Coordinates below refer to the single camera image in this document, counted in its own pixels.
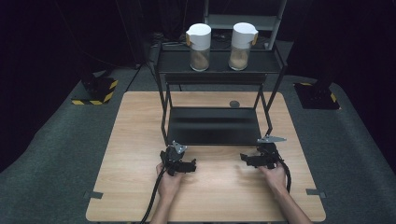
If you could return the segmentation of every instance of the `gray carpet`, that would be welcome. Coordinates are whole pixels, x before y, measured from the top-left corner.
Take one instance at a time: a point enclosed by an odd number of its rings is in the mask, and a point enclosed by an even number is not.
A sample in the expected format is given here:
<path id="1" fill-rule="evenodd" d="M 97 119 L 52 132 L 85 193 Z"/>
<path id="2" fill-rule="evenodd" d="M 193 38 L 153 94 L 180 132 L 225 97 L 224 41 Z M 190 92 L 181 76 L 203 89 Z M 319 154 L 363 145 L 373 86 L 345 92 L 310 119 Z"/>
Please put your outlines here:
<path id="1" fill-rule="evenodd" d="M 286 52 L 290 45 L 284 45 Z M 70 93 L 36 133 L 26 152 L 0 174 L 0 223 L 90 223 L 85 218 L 108 138 L 125 91 L 156 91 L 149 68 L 117 69 L 119 81 L 107 105 L 71 105 Z M 284 95 L 327 218 L 323 223 L 394 223 L 396 178 L 343 90 L 332 85 L 341 110 L 305 110 L 285 76 Z M 270 90 L 275 77 L 269 77 Z M 183 91 L 247 91 L 248 87 L 192 87 Z"/>

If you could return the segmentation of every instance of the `wooden table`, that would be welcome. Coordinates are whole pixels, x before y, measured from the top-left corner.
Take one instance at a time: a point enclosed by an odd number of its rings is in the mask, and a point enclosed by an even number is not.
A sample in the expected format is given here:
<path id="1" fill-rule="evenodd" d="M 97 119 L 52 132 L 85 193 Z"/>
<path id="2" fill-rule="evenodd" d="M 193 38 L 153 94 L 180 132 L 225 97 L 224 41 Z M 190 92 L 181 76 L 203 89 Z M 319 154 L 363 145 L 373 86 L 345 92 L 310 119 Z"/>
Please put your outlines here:
<path id="1" fill-rule="evenodd" d="M 238 101 L 251 106 L 257 92 L 174 92 L 175 104 L 185 106 L 229 106 Z M 157 91 L 131 91 L 123 96 L 106 154 L 94 187 L 102 199 L 91 198 L 89 221 L 140 221 L 145 214 L 156 180 L 155 166 L 165 150 L 161 132 L 162 105 Z M 285 137 L 277 143 L 289 166 L 291 196 L 313 221 L 326 215 L 315 189 L 299 139 L 282 94 L 272 105 L 273 136 Z M 261 132 L 267 130 L 264 112 L 258 108 Z M 197 160 L 195 173 L 186 174 L 170 213 L 169 221 L 280 221 L 282 217 L 273 194 L 261 173 L 246 166 L 240 153 L 257 154 L 255 147 L 188 146 L 183 161 Z M 153 205 L 150 220 L 158 195 Z"/>

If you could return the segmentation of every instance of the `human arm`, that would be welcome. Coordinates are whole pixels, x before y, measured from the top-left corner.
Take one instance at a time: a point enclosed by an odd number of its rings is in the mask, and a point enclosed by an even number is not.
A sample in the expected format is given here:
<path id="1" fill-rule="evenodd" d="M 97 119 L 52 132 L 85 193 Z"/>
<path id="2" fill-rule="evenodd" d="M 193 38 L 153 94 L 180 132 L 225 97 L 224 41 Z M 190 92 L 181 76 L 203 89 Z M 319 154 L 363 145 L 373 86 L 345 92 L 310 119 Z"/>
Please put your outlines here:
<path id="1" fill-rule="evenodd" d="M 286 189 L 286 174 L 282 164 L 278 162 L 276 168 L 268 169 L 259 166 L 264 174 L 264 179 L 274 193 L 276 201 L 286 220 L 290 223 L 312 223 L 300 206 L 291 198 Z"/>
<path id="2" fill-rule="evenodd" d="M 163 168 L 163 164 L 158 164 L 156 168 L 157 174 L 159 174 Z M 163 178 L 161 179 L 158 187 L 160 200 L 158 201 L 157 208 L 155 209 L 154 215 L 150 221 L 151 224 L 167 223 L 169 211 L 171 209 L 172 202 L 177 195 L 183 175 L 184 174 L 182 173 L 175 173 L 174 176 L 171 176 L 166 172 L 163 174 Z"/>

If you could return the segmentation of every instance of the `white lid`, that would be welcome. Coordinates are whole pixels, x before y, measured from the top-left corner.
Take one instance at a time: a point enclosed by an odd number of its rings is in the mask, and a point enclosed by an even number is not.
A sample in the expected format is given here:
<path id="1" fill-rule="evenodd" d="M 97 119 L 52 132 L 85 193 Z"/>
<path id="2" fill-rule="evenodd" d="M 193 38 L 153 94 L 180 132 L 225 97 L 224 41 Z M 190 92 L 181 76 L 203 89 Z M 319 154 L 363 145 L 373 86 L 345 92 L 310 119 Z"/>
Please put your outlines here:
<path id="1" fill-rule="evenodd" d="M 210 48 L 212 29 L 203 23 L 196 23 L 186 32 L 187 45 L 192 49 L 205 50 Z"/>
<path id="2" fill-rule="evenodd" d="M 256 28 L 247 22 L 239 22 L 233 26 L 233 38 L 231 44 L 239 49 L 250 48 L 250 42 L 253 41 L 252 45 L 256 44 L 258 31 Z"/>

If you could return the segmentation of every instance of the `dark background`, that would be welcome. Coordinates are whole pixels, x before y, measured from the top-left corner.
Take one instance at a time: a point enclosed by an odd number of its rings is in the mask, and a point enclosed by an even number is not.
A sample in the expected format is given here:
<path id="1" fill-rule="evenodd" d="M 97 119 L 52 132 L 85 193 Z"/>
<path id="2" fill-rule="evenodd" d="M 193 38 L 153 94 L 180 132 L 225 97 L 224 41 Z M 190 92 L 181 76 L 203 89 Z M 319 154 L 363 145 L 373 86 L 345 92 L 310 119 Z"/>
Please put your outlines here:
<path id="1" fill-rule="evenodd" d="M 147 57 L 133 46 L 142 41 L 139 36 L 150 39 L 147 33 L 157 31 L 177 39 L 202 21 L 203 2 L 190 0 L 186 7 L 182 0 L 1 1 L 1 171 L 29 146 L 81 77 L 137 67 Z M 275 0 L 213 2 L 215 13 L 276 14 Z M 118 9 L 128 4 L 134 6 L 129 18 L 134 31 L 125 29 Z M 350 98 L 393 171 L 395 14 L 392 0 L 289 0 L 277 36 L 294 41 L 288 74 L 323 78 L 329 69 L 335 73 L 334 82 Z M 347 156 L 347 148 L 340 152 Z"/>

